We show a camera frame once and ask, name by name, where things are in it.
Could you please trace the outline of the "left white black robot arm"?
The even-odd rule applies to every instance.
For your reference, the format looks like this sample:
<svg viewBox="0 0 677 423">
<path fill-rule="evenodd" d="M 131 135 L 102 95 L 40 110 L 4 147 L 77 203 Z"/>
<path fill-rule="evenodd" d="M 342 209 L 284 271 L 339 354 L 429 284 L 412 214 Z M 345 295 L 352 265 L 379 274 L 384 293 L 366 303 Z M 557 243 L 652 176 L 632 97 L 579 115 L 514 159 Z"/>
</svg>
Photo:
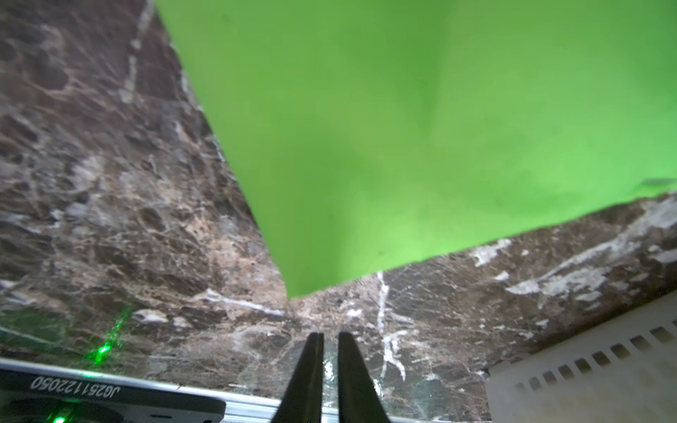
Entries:
<svg viewBox="0 0 677 423">
<path fill-rule="evenodd" d="M 3 422 L 387 422 L 354 336 L 340 333 L 338 406 L 324 413 L 324 336 L 312 333 L 280 402 L 1 361 Z"/>
</svg>

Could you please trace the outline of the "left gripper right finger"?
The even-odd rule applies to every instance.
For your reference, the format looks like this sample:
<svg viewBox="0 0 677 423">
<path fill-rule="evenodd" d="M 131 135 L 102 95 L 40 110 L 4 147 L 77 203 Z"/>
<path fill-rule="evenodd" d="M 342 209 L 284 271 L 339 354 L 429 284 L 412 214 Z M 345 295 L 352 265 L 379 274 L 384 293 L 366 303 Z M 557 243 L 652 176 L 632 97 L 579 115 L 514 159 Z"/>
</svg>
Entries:
<svg viewBox="0 0 677 423">
<path fill-rule="evenodd" d="M 354 336 L 341 332 L 338 338 L 340 423 L 390 423 Z"/>
</svg>

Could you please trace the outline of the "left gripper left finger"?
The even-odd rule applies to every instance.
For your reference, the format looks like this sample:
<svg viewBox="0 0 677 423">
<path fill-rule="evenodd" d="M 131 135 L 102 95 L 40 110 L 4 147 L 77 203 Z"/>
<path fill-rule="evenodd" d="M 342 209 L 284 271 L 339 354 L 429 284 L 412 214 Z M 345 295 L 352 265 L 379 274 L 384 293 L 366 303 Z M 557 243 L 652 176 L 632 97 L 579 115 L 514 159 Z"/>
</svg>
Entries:
<svg viewBox="0 0 677 423">
<path fill-rule="evenodd" d="M 324 386 L 324 335 L 308 336 L 271 423 L 320 423 Z"/>
</svg>

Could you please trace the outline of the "green raincoat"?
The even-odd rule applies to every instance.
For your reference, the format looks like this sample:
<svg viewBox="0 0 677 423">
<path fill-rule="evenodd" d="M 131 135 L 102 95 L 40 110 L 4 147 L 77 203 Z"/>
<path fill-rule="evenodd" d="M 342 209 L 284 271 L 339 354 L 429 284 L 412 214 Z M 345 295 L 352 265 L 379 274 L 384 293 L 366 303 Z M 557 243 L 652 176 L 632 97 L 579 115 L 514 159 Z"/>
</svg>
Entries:
<svg viewBox="0 0 677 423">
<path fill-rule="evenodd" d="M 673 1 L 160 1 L 287 295 L 676 187 Z"/>
</svg>

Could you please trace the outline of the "white perforated plastic basket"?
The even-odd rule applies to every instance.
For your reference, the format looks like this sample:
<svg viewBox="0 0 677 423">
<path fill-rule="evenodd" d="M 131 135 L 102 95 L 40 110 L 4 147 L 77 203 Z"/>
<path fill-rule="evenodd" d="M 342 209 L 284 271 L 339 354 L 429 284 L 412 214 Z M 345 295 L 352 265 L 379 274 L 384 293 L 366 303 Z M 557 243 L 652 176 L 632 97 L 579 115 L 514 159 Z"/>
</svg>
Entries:
<svg viewBox="0 0 677 423">
<path fill-rule="evenodd" d="M 676 295 L 489 373 L 495 422 L 674 422 Z"/>
</svg>

